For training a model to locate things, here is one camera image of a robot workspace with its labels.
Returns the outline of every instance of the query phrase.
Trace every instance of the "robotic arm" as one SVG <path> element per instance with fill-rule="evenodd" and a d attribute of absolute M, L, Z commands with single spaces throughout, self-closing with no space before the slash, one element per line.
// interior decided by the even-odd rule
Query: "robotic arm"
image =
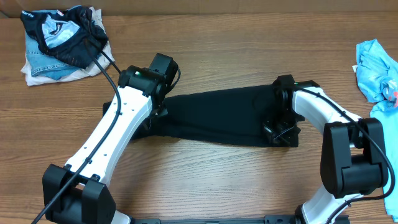
<path fill-rule="evenodd" d="M 61 224 L 174 224 L 183 221 L 135 220 L 116 210 L 116 204 L 108 190 L 113 170 L 131 136 L 138 126 L 150 128 L 151 118 L 167 113 L 163 107 L 165 94 L 170 91 L 178 65 L 172 58 L 157 54 L 149 68 L 130 66 L 119 77 L 121 114 L 114 128 L 102 143 L 89 164 L 80 172 L 71 186 L 45 214 L 46 218 Z M 192 224 L 206 223 L 325 223 L 345 200 L 370 194 L 387 182 L 387 168 L 375 149 L 359 134 L 348 120 L 341 117 L 329 104 L 304 91 L 284 88 L 299 86 L 327 97 L 315 82 L 295 83 L 291 75 L 278 77 L 273 84 L 275 96 L 280 102 L 280 113 L 264 125 L 269 142 L 286 141 L 289 127 L 307 118 L 323 134 L 321 177 L 323 185 L 313 198 L 300 205 L 295 215 L 266 215 L 262 219 L 237 220 L 189 220 Z M 81 166 L 112 122 L 117 108 L 116 97 L 92 135 L 64 167 L 50 165 L 43 176 L 44 204 L 47 204 Z M 384 137 L 379 121 L 358 121 L 373 139 L 384 149 Z M 351 156 L 350 147 L 363 147 L 364 154 Z M 76 188 L 78 184 L 84 189 Z M 348 219 L 333 217 L 332 222 L 349 223 Z"/>

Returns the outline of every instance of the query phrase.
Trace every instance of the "black cloth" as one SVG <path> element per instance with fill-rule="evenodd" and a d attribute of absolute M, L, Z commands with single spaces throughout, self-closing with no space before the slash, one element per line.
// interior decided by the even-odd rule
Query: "black cloth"
<path fill-rule="evenodd" d="M 53 56 L 61 62 L 73 65 L 79 68 L 86 68 L 92 59 L 84 46 L 83 40 L 88 39 L 95 44 L 99 49 L 103 49 L 108 41 L 105 31 L 91 22 L 92 11 L 87 7 L 74 7 L 72 9 L 51 14 L 49 12 L 28 12 L 21 13 L 21 21 L 24 24 L 27 35 L 33 38 L 39 44 L 39 50 L 46 55 Z M 44 39 L 42 29 L 43 23 L 46 20 L 57 23 L 57 30 L 51 32 L 56 35 L 58 29 L 62 29 L 62 21 L 72 21 L 79 26 L 76 33 L 64 43 L 50 48 L 47 46 Z M 92 55 L 98 55 L 100 51 L 88 44 Z"/>
<path fill-rule="evenodd" d="M 166 98 L 168 115 L 154 120 L 149 132 L 141 126 L 133 139 L 157 135 L 240 146 L 286 146 L 269 143 L 262 130 L 264 120 L 277 111 L 273 89 L 263 85 Z M 298 133 L 293 133 L 288 146 L 298 146 Z"/>

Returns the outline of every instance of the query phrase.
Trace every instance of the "clothing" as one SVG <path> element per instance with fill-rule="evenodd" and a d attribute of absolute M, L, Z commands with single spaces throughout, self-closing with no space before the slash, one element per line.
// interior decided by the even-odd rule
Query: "clothing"
<path fill-rule="evenodd" d="M 93 7 L 90 7 L 90 9 L 93 12 L 93 22 L 104 29 L 101 18 L 101 10 L 98 9 L 96 11 Z M 56 10 L 45 12 L 56 13 Z M 43 54 L 40 52 L 37 42 L 34 39 L 31 39 L 28 35 L 26 35 L 26 50 L 27 60 L 21 72 L 25 73 L 25 79 L 28 86 L 41 85 L 44 83 L 69 82 L 88 76 L 95 76 L 101 72 L 94 62 L 91 63 L 86 69 L 82 69 L 67 65 L 54 57 L 49 57 Z M 114 61 L 109 41 L 105 45 L 103 51 L 111 58 L 112 61 Z M 102 54 L 99 56 L 98 62 L 104 68 L 109 65 L 108 59 L 106 59 L 106 57 Z M 51 78 L 53 75 L 56 75 L 54 73 L 62 73 L 62 78 L 58 80 Z"/>
<path fill-rule="evenodd" d="M 168 114 L 150 124 L 149 132 L 141 126 L 132 138 L 158 135 L 240 146 L 297 147 L 297 127 L 289 131 L 288 145 L 270 144 L 265 137 L 262 124 L 275 116 L 277 103 L 272 85 L 173 96 L 164 100 Z"/>
<path fill-rule="evenodd" d="M 27 35 L 37 41 L 42 53 L 79 68 L 86 68 L 92 62 L 83 40 L 88 39 L 92 43 L 89 50 L 93 55 L 98 55 L 100 51 L 97 48 L 103 49 L 108 41 L 104 30 L 92 23 L 91 17 L 92 11 L 82 6 L 57 11 L 56 14 L 21 13 Z"/>
<path fill-rule="evenodd" d="M 359 89 L 373 106 L 370 116 L 377 118 L 383 126 L 386 156 L 390 160 L 396 182 L 398 181 L 398 145 L 395 138 L 398 134 L 398 63 L 384 51 L 379 42 L 374 39 L 356 46 L 358 67 L 356 77 Z M 389 178 L 383 188 L 387 192 L 391 184 Z M 388 215 L 398 222 L 398 190 L 384 199 Z"/>

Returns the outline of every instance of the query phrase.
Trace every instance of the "wooden tabletop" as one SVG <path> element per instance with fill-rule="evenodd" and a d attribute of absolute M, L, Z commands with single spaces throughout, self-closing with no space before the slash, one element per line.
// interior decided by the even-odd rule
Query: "wooden tabletop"
<path fill-rule="evenodd" d="M 120 68 L 147 67 L 157 52 L 179 64 L 169 96 L 265 85 L 292 74 L 314 80 L 342 107 L 369 117 L 352 65 L 356 44 L 377 38 L 398 58 L 398 13 L 105 17 Z M 65 161 L 101 119 L 114 93 L 103 75 L 28 87 L 24 27 L 0 19 L 0 223 L 30 223 L 43 208 L 42 175 Z M 115 69 L 108 72 L 118 79 Z M 239 147 L 175 138 L 131 142 L 110 191 L 135 218 L 237 218 L 293 214 L 321 185 L 322 136 L 299 124 L 297 148 Z M 352 223 L 392 223 L 384 202 L 345 211 Z"/>

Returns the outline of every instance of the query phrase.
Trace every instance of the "white cloth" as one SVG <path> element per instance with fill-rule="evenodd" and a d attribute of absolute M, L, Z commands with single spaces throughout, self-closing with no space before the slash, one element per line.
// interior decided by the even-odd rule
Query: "white cloth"
<path fill-rule="evenodd" d="M 105 27 L 102 24 L 101 10 L 100 9 L 95 10 L 93 7 L 90 7 L 90 9 L 93 11 L 93 20 L 95 21 L 95 24 L 99 25 L 105 31 Z M 108 57 L 112 61 L 114 61 L 114 58 L 111 53 L 111 45 L 109 44 L 109 41 L 108 41 L 108 43 L 106 43 L 103 51 L 108 55 Z M 108 59 L 102 54 L 98 58 L 98 62 L 103 68 L 106 68 L 110 64 Z M 73 72 L 70 75 L 62 77 L 59 80 L 54 80 L 52 78 L 40 76 L 40 75 L 33 77 L 31 71 L 32 71 L 32 67 L 30 66 L 30 63 L 28 62 L 28 60 L 26 60 L 25 65 L 21 69 L 21 72 L 25 73 L 25 79 L 26 79 L 26 83 L 28 86 L 41 85 L 41 84 L 45 84 L 45 83 L 70 82 L 70 81 L 78 80 L 78 79 L 85 78 L 88 76 L 95 76 L 101 72 L 101 70 L 98 68 L 98 66 L 94 62 L 92 62 L 86 69 L 81 68 L 81 69 Z"/>

